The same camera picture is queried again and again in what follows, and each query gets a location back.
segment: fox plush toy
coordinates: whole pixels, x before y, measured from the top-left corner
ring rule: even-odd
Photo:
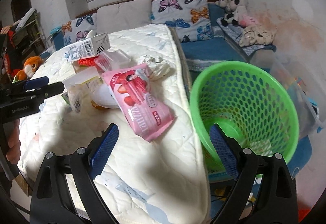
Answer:
[[[20,70],[14,77],[14,82],[23,81],[31,78],[39,66],[43,63],[40,56],[28,58],[24,63],[24,69]]]

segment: metal screw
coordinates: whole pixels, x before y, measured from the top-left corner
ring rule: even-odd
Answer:
[[[245,148],[245,149],[243,149],[243,153],[249,155],[252,153],[252,151],[251,151],[251,149]]]
[[[77,153],[78,153],[78,154],[84,154],[85,151],[86,151],[85,148],[79,148],[79,149],[77,150]]]
[[[283,156],[280,153],[275,153],[275,158],[281,160]]]
[[[53,152],[48,152],[45,157],[46,159],[51,159],[53,157]]]

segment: green plastic basket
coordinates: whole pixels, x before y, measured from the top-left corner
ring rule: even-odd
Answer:
[[[190,110],[209,169],[225,170],[209,137],[214,123],[258,155],[279,152],[289,162],[298,144],[299,121],[290,96],[271,75],[248,63],[221,62],[203,71],[194,82]]]

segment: basket rim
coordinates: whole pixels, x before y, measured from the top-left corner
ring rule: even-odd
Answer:
[[[241,70],[241,71],[247,70],[249,72],[253,71],[253,72],[262,73],[263,75],[268,77],[271,81],[275,82],[275,84],[280,88],[280,93],[282,93],[280,95],[282,97],[285,97],[285,99],[287,99],[290,102],[289,112],[293,113],[293,115],[294,115],[293,121],[295,123],[294,124],[295,125],[295,128],[294,128],[295,133],[294,133],[294,135],[290,136],[291,139],[293,140],[293,144],[289,148],[288,153],[284,156],[285,162],[288,163],[291,160],[291,158],[297,148],[298,141],[299,141],[299,119],[298,119],[296,108],[293,104],[291,97],[287,93],[287,91],[273,76],[271,76],[269,73],[267,73],[263,69],[258,68],[256,66],[246,63],[246,62],[241,62],[241,61],[220,62],[218,64],[208,67],[203,72],[201,72],[199,74],[199,76],[196,78],[196,80],[193,83],[192,91],[190,94],[190,113],[191,113],[191,118],[192,118],[194,128],[196,130],[196,133],[199,135],[200,139],[204,137],[203,134],[207,133],[204,123],[201,119],[199,106],[198,106],[199,93],[201,92],[201,89],[202,89],[204,83],[207,81],[205,79],[205,77],[207,75],[210,75],[212,72],[215,72],[216,70],[220,71],[225,66],[234,66],[236,70]],[[202,139],[201,139],[201,142],[204,145],[205,149],[208,151],[208,153],[211,155],[214,162],[218,162],[218,163],[222,164],[212,143],[210,142],[210,144],[209,144],[207,142],[203,142]]]

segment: mattress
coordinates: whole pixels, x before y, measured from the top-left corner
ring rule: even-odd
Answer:
[[[111,49],[121,49],[135,61],[144,54],[169,61],[172,70],[151,82],[151,88],[172,109],[174,123],[149,143],[133,133],[119,109],[100,111],[85,100],[81,112],[75,113],[57,95],[46,99],[39,113],[21,119],[19,169],[35,181],[47,152],[71,154],[115,123],[118,142],[94,182],[116,219],[120,223],[202,223],[209,208],[207,175],[170,30],[165,25],[148,25],[112,33],[109,38]],[[53,53],[33,78],[48,76],[53,83],[73,75],[64,52],[65,48]],[[85,212],[72,175],[67,175],[67,182],[76,209]]]

